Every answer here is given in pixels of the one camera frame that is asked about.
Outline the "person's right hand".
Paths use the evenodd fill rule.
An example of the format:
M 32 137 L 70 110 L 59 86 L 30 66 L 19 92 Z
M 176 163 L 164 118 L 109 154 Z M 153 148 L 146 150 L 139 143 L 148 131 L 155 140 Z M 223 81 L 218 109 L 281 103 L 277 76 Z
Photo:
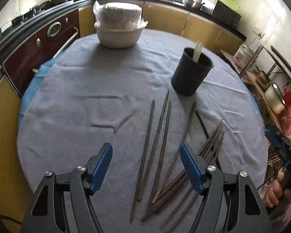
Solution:
M 264 204 L 269 208 L 277 207 L 280 203 L 280 198 L 284 196 L 285 203 L 281 208 L 283 212 L 285 212 L 291 204 L 291 189 L 286 189 L 283 191 L 281 187 L 284 177 L 284 173 L 280 172 L 277 179 L 272 183 L 271 187 L 267 190 L 264 196 Z

